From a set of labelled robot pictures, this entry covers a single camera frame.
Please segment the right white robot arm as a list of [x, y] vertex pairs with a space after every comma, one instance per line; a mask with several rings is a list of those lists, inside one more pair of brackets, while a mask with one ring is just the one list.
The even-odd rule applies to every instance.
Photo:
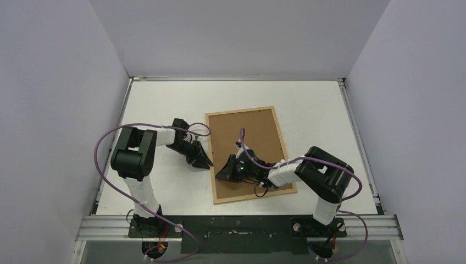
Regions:
[[232, 183], [249, 180], [266, 191], [303, 182], [318, 196], [310, 224], [312, 232], [323, 236], [332, 230], [332, 221], [354, 175], [349, 164], [316, 146], [296, 159], [267, 163], [248, 146], [242, 148], [239, 142], [236, 145], [238, 152], [229, 156], [215, 179]]

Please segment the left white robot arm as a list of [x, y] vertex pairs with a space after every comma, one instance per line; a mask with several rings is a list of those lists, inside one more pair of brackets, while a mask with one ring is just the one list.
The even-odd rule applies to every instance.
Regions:
[[167, 148], [183, 155], [187, 164], [194, 168], [209, 169], [213, 162], [202, 144], [187, 139], [190, 125], [183, 119], [175, 118], [170, 128], [142, 130], [135, 126], [121, 129], [115, 150], [110, 160], [111, 168], [118, 173], [135, 198], [133, 225], [137, 231], [157, 237], [165, 231], [162, 207], [155, 198], [149, 177], [152, 171], [156, 147]]

